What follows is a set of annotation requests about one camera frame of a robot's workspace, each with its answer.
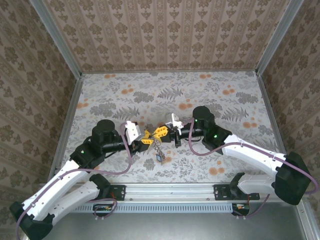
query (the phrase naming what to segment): small tag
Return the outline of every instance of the small tag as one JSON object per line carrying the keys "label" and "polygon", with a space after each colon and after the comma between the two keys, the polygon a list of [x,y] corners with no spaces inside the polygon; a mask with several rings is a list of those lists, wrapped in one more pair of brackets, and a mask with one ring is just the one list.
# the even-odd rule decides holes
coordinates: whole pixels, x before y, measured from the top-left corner
{"label": "small tag", "polygon": [[156,160],[157,160],[158,162],[162,163],[162,160],[163,160],[163,159],[162,159],[161,155],[156,154],[155,156],[156,156]]}

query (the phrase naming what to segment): patterned wall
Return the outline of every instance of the patterned wall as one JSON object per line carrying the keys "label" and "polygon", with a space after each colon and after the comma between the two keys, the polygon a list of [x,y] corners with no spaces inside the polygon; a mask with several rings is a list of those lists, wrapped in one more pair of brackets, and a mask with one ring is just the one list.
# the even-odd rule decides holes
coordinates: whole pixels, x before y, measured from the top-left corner
{"label": "patterned wall", "polygon": [[289,0],[45,0],[83,72],[254,69]]}
{"label": "patterned wall", "polygon": [[[305,0],[263,79],[287,151],[320,181],[320,1]],[[320,223],[320,193],[311,197]]]}
{"label": "patterned wall", "polygon": [[75,79],[27,0],[0,1],[0,239],[47,180]]}

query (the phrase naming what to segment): gray metal base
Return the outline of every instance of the gray metal base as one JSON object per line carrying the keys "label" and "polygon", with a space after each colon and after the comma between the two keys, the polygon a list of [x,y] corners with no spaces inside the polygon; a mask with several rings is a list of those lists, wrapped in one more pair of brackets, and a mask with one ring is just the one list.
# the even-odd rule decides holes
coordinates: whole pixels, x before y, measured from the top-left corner
{"label": "gray metal base", "polygon": [[295,206],[267,203],[243,220],[230,213],[90,213],[64,217],[44,240],[306,240]]}

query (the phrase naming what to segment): vented panel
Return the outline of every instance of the vented panel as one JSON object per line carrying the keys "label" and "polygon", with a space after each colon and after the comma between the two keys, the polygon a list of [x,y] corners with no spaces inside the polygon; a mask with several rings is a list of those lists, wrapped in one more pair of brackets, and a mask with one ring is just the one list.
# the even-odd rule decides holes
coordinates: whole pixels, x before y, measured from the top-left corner
{"label": "vented panel", "polygon": [[[77,207],[74,213],[93,213],[93,203]],[[232,213],[231,203],[118,203],[115,213]]]}

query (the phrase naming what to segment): black cylindrical joint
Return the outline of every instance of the black cylindrical joint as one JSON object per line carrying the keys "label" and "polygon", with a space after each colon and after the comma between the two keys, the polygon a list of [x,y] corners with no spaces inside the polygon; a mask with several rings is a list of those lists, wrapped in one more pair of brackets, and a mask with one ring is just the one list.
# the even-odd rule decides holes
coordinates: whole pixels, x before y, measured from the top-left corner
{"label": "black cylindrical joint", "polygon": [[[181,139],[187,139],[189,137],[189,132],[190,132],[190,126],[191,123],[188,123],[187,125],[185,125],[182,129],[181,129]],[[202,137],[204,135],[204,131],[200,128],[193,128],[192,130],[192,137]]]}
{"label": "black cylindrical joint", "polygon": [[194,118],[194,126],[199,129],[208,129],[210,125],[215,124],[215,116],[210,112],[206,106],[197,106],[192,111]]}
{"label": "black cylindrical joint", "polygon": [[115,123],[111,120],[104,119],[98,121],[92,129],[91,142],[100,145],[103,142],[112,142],[114,139]]}
{"label": "black cylindrical joint", "polygon": [[108,142],[102,146],[102,151],[107,154],[107,153],[113,153],[117,151],[122,151],[125,150],[125,144],[120,138],[118,141],[114,142]]}

